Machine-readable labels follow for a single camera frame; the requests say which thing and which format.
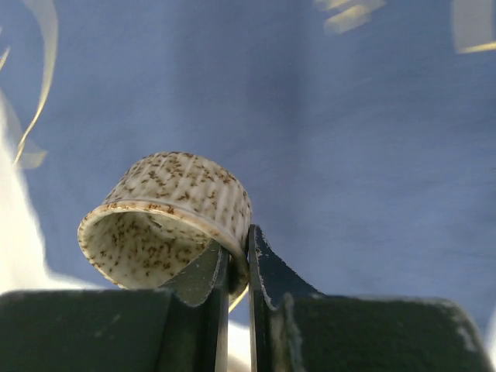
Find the blue fish placemat cloth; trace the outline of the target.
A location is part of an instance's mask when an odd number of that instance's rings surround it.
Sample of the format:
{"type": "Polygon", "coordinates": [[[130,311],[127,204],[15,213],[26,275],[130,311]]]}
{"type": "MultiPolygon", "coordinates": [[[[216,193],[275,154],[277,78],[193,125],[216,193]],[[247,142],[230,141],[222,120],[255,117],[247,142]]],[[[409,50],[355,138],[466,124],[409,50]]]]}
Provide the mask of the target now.
{"type": "Polygon", "coordinates": [[[76,230],[138,159],[202,155],[319,290],[495,307],[493,1],[3,1],[1,288],[105,285],[76,230]]]}

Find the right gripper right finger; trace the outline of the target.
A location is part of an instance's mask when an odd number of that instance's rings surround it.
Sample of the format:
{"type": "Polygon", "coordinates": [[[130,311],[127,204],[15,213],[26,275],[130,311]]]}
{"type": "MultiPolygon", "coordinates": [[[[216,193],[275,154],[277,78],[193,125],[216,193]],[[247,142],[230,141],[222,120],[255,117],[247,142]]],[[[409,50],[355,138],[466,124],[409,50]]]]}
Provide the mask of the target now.
{"type": "Polygon", "coordinates": [[[442,298],[342,296],[317,291],[251,226],[251,368],[254,371],[486,372],[479,332],[442,298]]]}

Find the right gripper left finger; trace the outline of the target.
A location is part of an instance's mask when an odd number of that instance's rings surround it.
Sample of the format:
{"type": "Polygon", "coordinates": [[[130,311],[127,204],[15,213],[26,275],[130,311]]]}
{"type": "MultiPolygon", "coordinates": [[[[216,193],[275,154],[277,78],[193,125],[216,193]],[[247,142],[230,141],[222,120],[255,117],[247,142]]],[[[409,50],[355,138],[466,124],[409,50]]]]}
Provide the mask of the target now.
{"type": "Polygon", "coordinates": [[[229,255],[210,244],[160,288],[1,298],[3,371],[224,371],[229,255]]]}

